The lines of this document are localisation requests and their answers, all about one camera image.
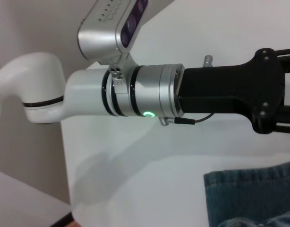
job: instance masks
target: camera lens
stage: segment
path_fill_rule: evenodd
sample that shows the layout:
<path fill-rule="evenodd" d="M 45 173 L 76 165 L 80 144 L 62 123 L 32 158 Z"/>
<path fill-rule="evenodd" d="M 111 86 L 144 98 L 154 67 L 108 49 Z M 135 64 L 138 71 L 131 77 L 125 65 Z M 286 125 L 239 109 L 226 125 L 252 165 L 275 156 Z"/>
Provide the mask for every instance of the camera lens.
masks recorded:
<path fill-rule="evenodd" d="M 136 30 L 136 18 L 132 14 L 128 17 L 127 20 L 127 30 L 131 34 L 133 34 Z"/>
<path fill-rule="evenodd" d="M 143 3 L 141 2 L 141 0 L 139 0 L 137 3 L 137 9 L 139 10 L 139 12 L 141 12 L 141 13 L 143 12 L 144 7 L 143 7 Z"/>
<path fill-rule="evenodd" d="M 127 34 L 125 32 L 121 33 L 121 41 L 122 41 L 122 45 L 125 48 L 128 47 L 128 37 L 127 37 Z"/>

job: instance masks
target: white table surface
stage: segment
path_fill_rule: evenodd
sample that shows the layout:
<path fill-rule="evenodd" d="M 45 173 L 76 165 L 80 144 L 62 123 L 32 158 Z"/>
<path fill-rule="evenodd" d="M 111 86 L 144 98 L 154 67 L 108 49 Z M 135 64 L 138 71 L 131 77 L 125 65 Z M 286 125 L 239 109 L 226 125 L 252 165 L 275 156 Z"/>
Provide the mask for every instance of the white table surface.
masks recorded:
<path fill-rule="evenodd" d="M 177 0 L 142 27 L 131 53 L 140 65 L 191 68 L 207 54 L 214 66 L 242 64 L 264 47 L 290 48 L 290 0 Z M 83 227 L 207 227 L 203 174 L 290 161 L 289 134 L 256 134 L 235 114 L 167 127 L 157 118 L 80 116 L 62 132 Z"/>

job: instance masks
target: silver camera housing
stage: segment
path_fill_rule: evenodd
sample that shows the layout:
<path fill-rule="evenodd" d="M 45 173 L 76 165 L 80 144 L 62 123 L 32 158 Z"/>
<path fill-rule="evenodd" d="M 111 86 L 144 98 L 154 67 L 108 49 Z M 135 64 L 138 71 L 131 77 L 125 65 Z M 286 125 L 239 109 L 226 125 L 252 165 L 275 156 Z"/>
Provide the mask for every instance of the silver camera housing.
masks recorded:
<path fill-rule="evenodd" d="M 142 15 L 137 18 L 136 29 L 125 47 L 122 43 L 122 30 L 128 24 L 128 17 L 136 7 L 146 3 Z M 78 31 L 78 44 L 81 53 L 91 61 L 104 61 L 128 53 L 142 26 L 144 14 L 148 10 L 148 0 L 97 0 L 81 23 Z"/>

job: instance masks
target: green led light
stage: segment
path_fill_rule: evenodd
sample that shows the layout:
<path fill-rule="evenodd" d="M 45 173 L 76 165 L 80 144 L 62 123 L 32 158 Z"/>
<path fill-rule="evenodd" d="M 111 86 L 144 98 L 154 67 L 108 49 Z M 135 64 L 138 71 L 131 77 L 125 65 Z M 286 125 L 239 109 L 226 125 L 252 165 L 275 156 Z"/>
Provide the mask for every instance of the green led light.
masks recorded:
<path fill-rule="evenodd" d="M 145 117 L 155 117 L 155 114 L 152 113 L 152 112 L 149 112 L 149 111 L 144 112 L 143 115 L 144 115 Z"/>

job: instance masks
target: blue jeans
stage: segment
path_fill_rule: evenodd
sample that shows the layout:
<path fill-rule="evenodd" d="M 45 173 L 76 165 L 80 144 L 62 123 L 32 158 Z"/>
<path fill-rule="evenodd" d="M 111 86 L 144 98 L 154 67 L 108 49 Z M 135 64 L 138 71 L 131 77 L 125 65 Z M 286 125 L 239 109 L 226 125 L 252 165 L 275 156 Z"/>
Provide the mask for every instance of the blue jeans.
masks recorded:
<path fill-rule="evenodd" d="M 290 226 L 290 162 L 212 172 L 204 181 L 210 227 Z"/>

